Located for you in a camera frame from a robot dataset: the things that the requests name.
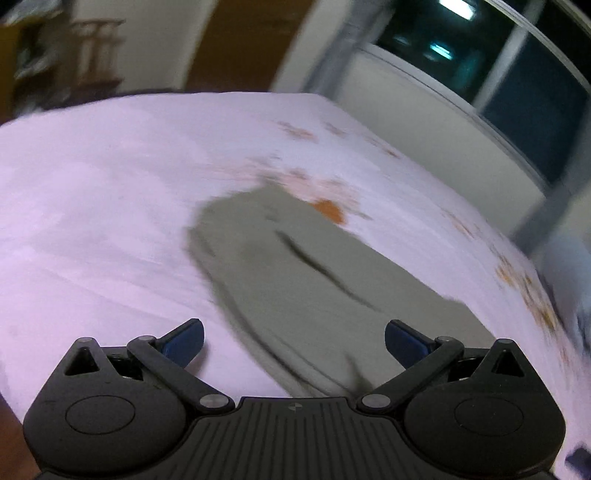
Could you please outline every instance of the door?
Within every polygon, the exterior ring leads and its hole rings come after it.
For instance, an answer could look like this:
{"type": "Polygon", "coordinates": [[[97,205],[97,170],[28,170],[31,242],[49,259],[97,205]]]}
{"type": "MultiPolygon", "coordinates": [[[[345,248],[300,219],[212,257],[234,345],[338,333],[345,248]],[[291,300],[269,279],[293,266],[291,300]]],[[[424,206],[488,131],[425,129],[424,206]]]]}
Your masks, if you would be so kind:
{"type": "Polygon", "coordinates": [[[219,0],[189,71],[192,92],[266,92],[314,0],[219,0]]]}

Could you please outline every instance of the mattress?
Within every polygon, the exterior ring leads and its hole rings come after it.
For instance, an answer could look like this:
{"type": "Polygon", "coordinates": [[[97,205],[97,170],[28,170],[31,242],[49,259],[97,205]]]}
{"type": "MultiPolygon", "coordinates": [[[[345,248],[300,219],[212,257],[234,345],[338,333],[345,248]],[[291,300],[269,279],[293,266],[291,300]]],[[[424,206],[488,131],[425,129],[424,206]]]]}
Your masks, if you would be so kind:
{"type": "Polygon", "coordinates": [[[22,419],[72,342],[161,336],[200,318],[188,369],[239,400],[287,394],[225,322],[187,253],[214,197],[267,180],[328,202],[341,227],[514,339],[591,443],[591,368],[533,265],[479,212],[328,100],[199,93],[106,100],[0,128],[0,392],[22,419]]]}

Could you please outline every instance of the bed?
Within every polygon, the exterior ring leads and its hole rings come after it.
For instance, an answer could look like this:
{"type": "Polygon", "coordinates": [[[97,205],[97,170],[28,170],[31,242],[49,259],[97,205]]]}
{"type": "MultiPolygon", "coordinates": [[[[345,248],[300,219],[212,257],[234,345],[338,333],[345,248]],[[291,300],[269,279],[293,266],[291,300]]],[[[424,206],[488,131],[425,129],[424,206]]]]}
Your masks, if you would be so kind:
{"type": "Polygon", "coordinates": [[[191,317],[206,348],[189,369],[235,400],[285,397],[186,251],[199,208],[268,179],[337,206],[343,229],[516,340],[566,418],[555,473],[576,478],[564,459],[591,443],[591,368],[532,263],[453,190],[315,95],[132,96],[0,128],[0,392],[16,415],[76,338],[124,345],[191,317]]]}

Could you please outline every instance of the ribbed black surface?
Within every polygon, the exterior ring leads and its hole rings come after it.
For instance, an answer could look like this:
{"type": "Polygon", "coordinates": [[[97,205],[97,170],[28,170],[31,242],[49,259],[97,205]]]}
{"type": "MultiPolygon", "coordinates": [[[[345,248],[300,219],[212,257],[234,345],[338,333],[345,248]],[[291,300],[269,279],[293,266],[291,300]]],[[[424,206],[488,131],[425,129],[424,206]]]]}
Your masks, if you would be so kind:
{"type": "MultiPolygon", "coordinates": [[[[531,480],[552,478],[539,473],[531,480]]],[[[63,477],[42,473],[38,480],[63,477]]],[[[457,480],[418,458],[392,422],[343,398],[245,398],[199,420],[182,446],[125,480],[457,480]]]]}

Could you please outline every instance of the brown floor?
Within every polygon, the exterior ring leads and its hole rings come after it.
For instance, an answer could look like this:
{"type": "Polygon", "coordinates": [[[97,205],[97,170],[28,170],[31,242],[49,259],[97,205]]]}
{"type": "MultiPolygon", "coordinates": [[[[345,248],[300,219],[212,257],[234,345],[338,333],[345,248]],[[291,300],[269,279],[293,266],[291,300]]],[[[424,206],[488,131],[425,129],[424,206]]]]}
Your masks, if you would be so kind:
{"type": "Polygon", "coordinates": [[[39,473],[22,426],[0,395],[0,480],[31,480],[39,473]]]}

